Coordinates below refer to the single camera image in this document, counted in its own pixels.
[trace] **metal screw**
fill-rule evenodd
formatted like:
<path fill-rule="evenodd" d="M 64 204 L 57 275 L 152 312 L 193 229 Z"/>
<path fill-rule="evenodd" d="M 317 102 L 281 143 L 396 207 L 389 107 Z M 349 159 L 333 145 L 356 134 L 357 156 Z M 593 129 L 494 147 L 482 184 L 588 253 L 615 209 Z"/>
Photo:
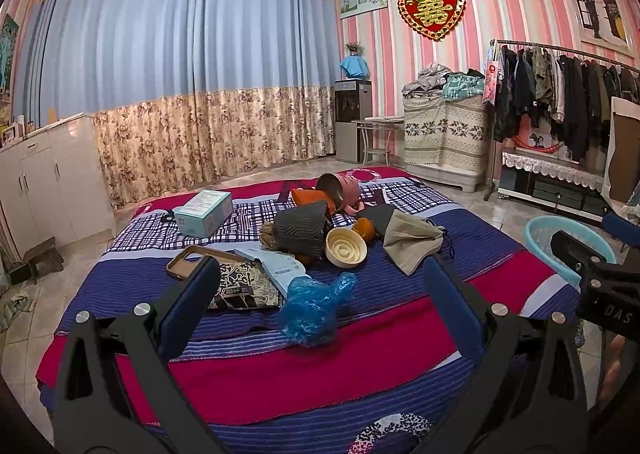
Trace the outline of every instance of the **metal screw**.
<path fill-rule="evenodd" d="M 82 324 L 83 322 L 87 322 L 89 320 L 89 312 L 85 309 L 83 309 L 82 311 L 78 312 L 78 314 L 76 314 L 76 322 L 78 324 Z"/>
<path fill-rule="evenodd" d="M 564 321 L 566 321 L 566 317 L 564 316 L 564 313 L 555 311 L 551 314 L 551 320 L 556 324 L 564 324 Z"/>
<path fill-rule="evenodd" d="M 138 317 L 142 317 L 151 311 L 151 305 L 149 303 L 139 303 L 136 304 L 136 307 L 133 309 L 133 313 L 135 313 Z"/>
<path fill-rule="evenodd" d="M 509 308 L 507 308 L 503 303 L 495 303 L 491 306 L 491 311 L 494 315 L 498 317 L 504 317 L 508 314 Z"/>

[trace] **clothes rack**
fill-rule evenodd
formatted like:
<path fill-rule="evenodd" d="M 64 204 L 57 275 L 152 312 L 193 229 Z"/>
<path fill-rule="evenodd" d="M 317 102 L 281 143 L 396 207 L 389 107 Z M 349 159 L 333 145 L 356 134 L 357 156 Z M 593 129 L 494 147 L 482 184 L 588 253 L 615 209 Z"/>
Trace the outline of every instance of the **clothes rack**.
<path fill-rule="evenodd" d="M 602 60 L 605 62 L 609 62 L 611 64 L 615 64 L 617 66 L 621 66 L 622 68 L 627 68 L 628 70 L 631 70 L 632 72 L 636 72 L 640 75 L 640 70 L 638 70 L 638 68 L 634 68 L 633 66 L 629 66 L 628 64 L 625 64 L 617 60 L 609 59 L 608 57 L 598 56 L 597 54 L 590 54 L 589 52 L 576 50 L 575 48 L 566 48 L 564 46 L 556 46 L 555 44 L 543 44 L 543 43 L 532 43 L 530 41 L 511 41 L 511 40 L 491 40 L 490 44 L 491 46 L 494 47 L 494 56 L 497 54 L 498 45 L 500 44 L 515 44 L 516 46 L 529 46 L 529 47 L 536 46 L 538 48 L 546 48 L 548 50 L 558 50 L 566 54 L 574 54 L 574 56 L 584 56 L 584 57 L 591 57 L 591 59 Z M 489 158 L 489 163 L 491 164 L 491 170 L 489 172 L 488 186 L 484 193 L 484 201 L 487 201 L 489 199 L 489 196 L 491 196 L 491 193 L 495 190 L 495 182 L 494 182 L 495 160 L 498 157 L 498 153 L 496 152 L 496 149 L 495 149 L 496 145 L 494 141 L 494 122 L 490 120 L 490 123 L 491 123 L 491 141 L 493 142 L 493 145 L 491 148 L 491 154 L 493 155 L 493 157 Z"/>

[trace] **blue curtain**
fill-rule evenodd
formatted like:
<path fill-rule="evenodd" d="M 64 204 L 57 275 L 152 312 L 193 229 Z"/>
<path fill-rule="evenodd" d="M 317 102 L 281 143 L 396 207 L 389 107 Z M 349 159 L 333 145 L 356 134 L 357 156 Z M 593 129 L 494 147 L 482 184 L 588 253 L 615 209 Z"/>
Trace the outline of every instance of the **blue curtain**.
<path fill-rule="evenodd" d="M 174 95 L 332 86 L 332 0 L 44 0 L 18 59 L 14 110 L 37 127 Z"/>

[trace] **light blue laundry basket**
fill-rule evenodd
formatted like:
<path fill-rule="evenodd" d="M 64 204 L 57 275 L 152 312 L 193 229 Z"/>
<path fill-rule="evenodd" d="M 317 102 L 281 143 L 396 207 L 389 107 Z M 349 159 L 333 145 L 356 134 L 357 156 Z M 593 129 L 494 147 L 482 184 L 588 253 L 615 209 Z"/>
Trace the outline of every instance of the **light blue laundry basket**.
<path fill-rule="evenodd" d="M 560 216 L 537 216 L 530 219 L 524 228 L 527 250 L 558 272 L 573 287 L 580 286 L 580 275 L 568 268 L 551 251 L 551 238 L 559 230 L 565 231 L 602 254 L 608 263 L 616 262 L 616 254 L 609 244 L 582 223 Z"/>

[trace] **light blue box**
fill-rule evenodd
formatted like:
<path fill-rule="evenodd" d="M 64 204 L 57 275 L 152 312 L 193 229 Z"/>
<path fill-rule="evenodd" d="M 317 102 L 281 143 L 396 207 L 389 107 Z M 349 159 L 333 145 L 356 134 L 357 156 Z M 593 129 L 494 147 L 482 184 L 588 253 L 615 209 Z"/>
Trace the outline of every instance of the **light blue box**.
<path fill-rule="evenodd" d="M 231 193 L 205 189 L 183 206 L 176 207 L 174 214 L 181 234 L 208 238 L 218 231 L 233 211 Z"/>

